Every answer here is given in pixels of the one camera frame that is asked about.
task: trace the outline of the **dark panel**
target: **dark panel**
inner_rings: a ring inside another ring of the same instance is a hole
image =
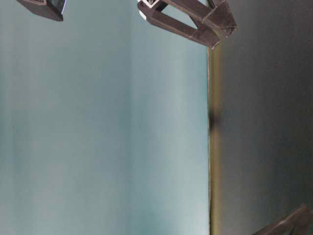
[[[313,206],[313,1],[228,2],[239,30],[211,55],[212,225],[248,235]]]

